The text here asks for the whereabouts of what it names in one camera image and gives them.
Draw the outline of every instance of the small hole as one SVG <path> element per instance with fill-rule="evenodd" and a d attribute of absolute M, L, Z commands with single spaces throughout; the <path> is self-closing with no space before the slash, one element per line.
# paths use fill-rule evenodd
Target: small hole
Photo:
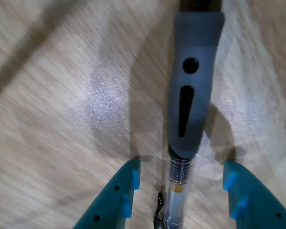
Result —
<path fill-rule="evenodd" d="M 183 70 L 187 74 L 194 74 L 199 68 L 199 62 L 193 57 L 187 58 L 183 62 Z"/>
<path fill-rule="evenodd" d="M 101 219 L 101 217 L 99 215 L 94 216 L 94 221 L 97 222 Z"/>

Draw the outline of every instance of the pen grip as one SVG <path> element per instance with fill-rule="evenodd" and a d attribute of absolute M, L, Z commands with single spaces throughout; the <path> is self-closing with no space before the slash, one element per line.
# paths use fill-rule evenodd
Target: pen grip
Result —
<path fill-rule="evenodd" d="M 200 145 L 224 21 L 220 12 L 181 12 L 174 21 L 167 134 L 171 149 L 182 159 L 194 157 Z"/>

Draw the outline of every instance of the black slot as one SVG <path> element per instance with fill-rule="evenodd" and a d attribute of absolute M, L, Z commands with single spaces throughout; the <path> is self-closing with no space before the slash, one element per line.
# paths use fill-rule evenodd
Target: black slot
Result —
<path fill-rule="evenodd" d="M 183 86 L 180 90 L 179 102 L 179 137 L 184 137 L 189 120 L 195 90 L 191 86 Z"/>

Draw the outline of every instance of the light wood table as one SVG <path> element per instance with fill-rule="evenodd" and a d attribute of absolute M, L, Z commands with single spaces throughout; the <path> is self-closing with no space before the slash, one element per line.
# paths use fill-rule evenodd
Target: light wood table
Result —
<path fill-rule="evenodd" d="M 177 0 L 0 0 L 0 228 L 72 228 L 142 155 L 127 229 L 153 228 Z M 233 229 L 223 162 L 286 207 L 286 0 L 224 0 L 186 229 Z"/>

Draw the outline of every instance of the wood grain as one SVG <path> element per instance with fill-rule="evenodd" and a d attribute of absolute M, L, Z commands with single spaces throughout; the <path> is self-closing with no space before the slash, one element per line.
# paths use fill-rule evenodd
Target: wood grain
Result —
<path fill-rule="evenodd" d="M 126 228 L 153 228 L 177 0 L 0 0 L 0 228 L 72 228 L 142 156 Z M 286 0 L 224 0 L 185 228 L 232 229 L 228 157 L 286 207 Z"/>

